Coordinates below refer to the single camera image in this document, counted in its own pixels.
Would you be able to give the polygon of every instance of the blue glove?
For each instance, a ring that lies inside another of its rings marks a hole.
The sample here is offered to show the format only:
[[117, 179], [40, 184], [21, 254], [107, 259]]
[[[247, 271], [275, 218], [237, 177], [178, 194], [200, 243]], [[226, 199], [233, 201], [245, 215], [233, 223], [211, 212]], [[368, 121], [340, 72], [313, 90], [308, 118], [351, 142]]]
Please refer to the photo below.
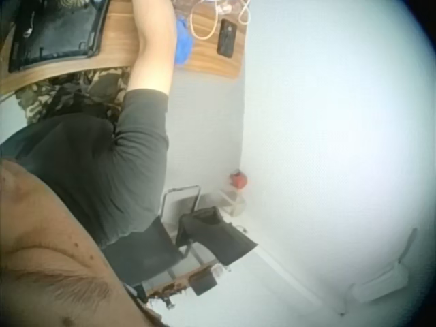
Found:
[[183, 17], [177, 18], [177, 47], [176, 47], [176, 60], [177, 65], [183, 65], [191, 55], [194, 38], [189, 33], [187, 22]]

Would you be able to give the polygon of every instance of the black tray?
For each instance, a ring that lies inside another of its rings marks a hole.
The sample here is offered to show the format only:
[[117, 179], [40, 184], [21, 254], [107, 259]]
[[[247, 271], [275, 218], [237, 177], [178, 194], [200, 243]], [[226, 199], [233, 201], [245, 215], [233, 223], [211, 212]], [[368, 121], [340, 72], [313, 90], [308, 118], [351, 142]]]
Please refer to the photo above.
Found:
[[[110, 0], [67, 9], [57, 0], [23, 0], [16, 19], [9, 72], [99, 53]], [[25, 37], [33, 22], [33, 30]]]

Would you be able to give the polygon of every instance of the gray t-shirt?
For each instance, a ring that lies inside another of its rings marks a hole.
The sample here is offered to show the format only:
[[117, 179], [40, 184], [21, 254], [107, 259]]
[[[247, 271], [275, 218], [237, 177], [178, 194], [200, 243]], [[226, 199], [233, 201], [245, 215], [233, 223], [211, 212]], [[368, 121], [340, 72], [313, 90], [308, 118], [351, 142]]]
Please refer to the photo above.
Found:
[[166, 171], [168, 96], [127, 92], [119, 122], [66, 114], [20, 130], [0, 147], [43, 180], [99, 247], [146, 230], [158, 215]]

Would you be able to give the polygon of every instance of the red object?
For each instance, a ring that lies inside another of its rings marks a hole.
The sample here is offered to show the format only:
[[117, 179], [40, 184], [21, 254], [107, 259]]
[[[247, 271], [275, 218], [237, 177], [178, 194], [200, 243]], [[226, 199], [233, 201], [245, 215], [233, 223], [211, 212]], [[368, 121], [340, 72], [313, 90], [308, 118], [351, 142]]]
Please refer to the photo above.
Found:
[[230, 179], [232, 180], [232, 185], [237, 189], [243, 189], [248, 183], [247, 176], [241, 171], [231, 174]]

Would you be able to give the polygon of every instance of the wooden table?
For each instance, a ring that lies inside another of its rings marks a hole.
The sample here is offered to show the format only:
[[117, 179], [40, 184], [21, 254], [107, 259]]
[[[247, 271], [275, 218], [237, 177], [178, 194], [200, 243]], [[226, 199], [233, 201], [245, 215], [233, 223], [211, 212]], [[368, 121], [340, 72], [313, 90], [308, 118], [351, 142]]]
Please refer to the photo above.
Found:
[[[196, 2], [198, 0], [177, 0], [176, 13], [187, 18], [189, 22], [189, 13]], [[225, 18], [237, 23], [237, 16], [231, 14], [226, 15]], [[213, 27], [214, 18], [213, 6], [210, 3], [197, 6], [193, 20], [197, 34], [207, 35]], [[191, 57], [183, 69], [229, 78], [236, 78], [239, 75], [243, 60], [246, 26], [238, 24], [234, 55], [231, 59], [217, 54], [219, 26], [220, 22], [209, 40], [196, 40]], [[13, 31], [8, 35], [1, 52], [1, 94], [61, 74], [86, 69], [131, 66], [138, 53], [138, 33], [134, 24], [131, 0], [111, 0], [100, 54], [92, 58], [48, 63], [10, 74], [7, 68], [12, 34]]]

